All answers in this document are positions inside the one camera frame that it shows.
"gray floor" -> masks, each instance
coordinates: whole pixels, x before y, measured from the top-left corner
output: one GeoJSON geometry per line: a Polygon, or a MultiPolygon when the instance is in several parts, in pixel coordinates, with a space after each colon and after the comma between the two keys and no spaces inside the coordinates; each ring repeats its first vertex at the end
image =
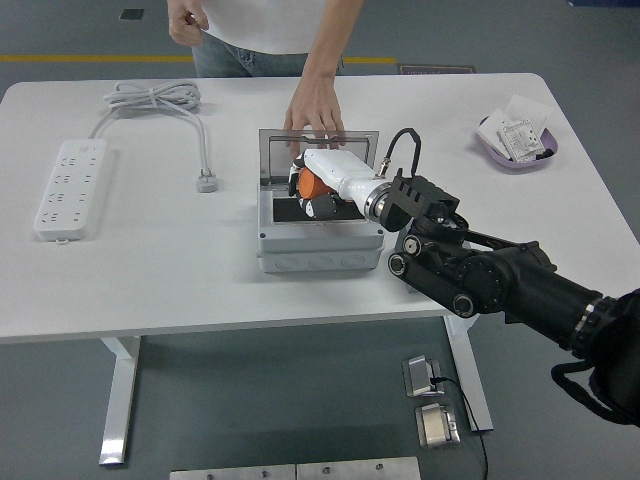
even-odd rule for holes
{"type": "MultiPolygon", "coordinates": [[[[6,1],[2,9],[0,55],[188,53],[166,34],[164,2],[6,1]],[[145,8],[143,21],[118,21],[123,8],[145,8]]],[[[346,55],[541,75],[639,237],[640,9],[369,0],[346,55]]],[[[347,65],[346,73],[395,69],[347,65]]],[[[0,62],[0,92],[22,81],[193,75],[190,64],[0,62]]],[[[490,478],[638,477],[640,431],[593,417],[549,378],[568,354],[500,315],[483,318],[471,337],[495,424],[490,478]]],[[[110,352],[99,341],[0,346],[0,478],[166,479],[178,469],[405,455],[418,456],[424,480],[481,478],[468,428],[459,448],[418,446],[420,402],[404,395],[400,363],[427,354],[446,372],[442,338],[437,320],[148,337],[128,460],[115,468],[98,466],[110,352]]],[[[451,401],[460,406],[457,395],[451,401]]]]}

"black robotic arm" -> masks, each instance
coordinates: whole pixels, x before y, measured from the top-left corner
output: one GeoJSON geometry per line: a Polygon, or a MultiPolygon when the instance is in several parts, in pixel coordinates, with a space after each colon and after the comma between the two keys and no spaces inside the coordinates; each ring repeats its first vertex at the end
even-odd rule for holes
{"type": "Polygon", "coordinates": [[[398,171],[379,208],[385,229],[406,233],[389,257],[391,273],[460,317],[504,311],[507,323],[571,350],[581,361],[554,367],[554,381],[600,417],[640,426],[640,289],[617,300],[586,289],[554,273],[538,242],[470,231],[457,205],[423,177],[398,171]],[[599,402],[566,378],[591,368],[599,402]]]}

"open lid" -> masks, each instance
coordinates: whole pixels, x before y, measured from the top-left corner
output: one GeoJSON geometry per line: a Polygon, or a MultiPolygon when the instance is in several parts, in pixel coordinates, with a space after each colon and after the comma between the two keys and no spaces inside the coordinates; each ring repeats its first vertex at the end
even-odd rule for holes
{"type": "Polygon", "coordinates": [[[378,132],[319,132],[314,130],[260,130],[260,188],[288,188],[292,149],[348,150],[373,168],[378,132]]]}

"white table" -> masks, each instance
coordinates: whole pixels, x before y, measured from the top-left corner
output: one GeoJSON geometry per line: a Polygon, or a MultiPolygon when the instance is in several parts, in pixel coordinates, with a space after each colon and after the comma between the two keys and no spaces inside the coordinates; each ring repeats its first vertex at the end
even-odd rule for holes
{"type": "MultiPolygon", "coordinates": [[[[88,136],[114,82],[13,86],[0,105],[0,342],[102,338],[116,354],[100,462],[123,460],[139,336],[313,323],[445,316],[461,382],[480,429],[491,418],[467,328],[386,268],[265,274],[256,258],[258,131],[280,128],[296,79],[199,80],[199,116],[221,187],[200,194],[197,133],[176,117],[120,119],[101,137],[115,168],[94,238],[38,241],[35,218],[61,143],[88,136]]],[[[159,82],[146,82],[155,85],[159,82]]],[[[532,74],[343,77],[343,120],[379,130],[378,159],[393,135],[423,140],[418,173],[461,201],[475,231],[539,240],[558,273],[611,296],[640,285],[640,248],[544,81],[532,74]],[[530,173],[495,164],[478,122],[519,94],[555,107],[559,152],[530,173]]],[[[413,144],[397,145],[392,171],[408,171],[413,144]]]]}

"human hand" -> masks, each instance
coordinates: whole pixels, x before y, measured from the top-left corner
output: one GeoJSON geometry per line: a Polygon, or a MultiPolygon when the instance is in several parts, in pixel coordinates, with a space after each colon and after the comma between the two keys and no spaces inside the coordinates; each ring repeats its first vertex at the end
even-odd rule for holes
{"type": "Polygon", "coordinates": [[[167,0],[169,35],[173,41],[187,47],[202,43],[202,30],[209,28],[209,20],[200,0],[167,0]]]}
{"type": "MultiPolygon", "coordinates": [[[[302,74],[287,109],[284,130],[303,130],[311,126],[317,132],[344,132],[334,78],[333,75],[302,74]]],[[[300,145],[292,143],[290,151],[291,158],[296,158],[300,155],[300,145]]]]}

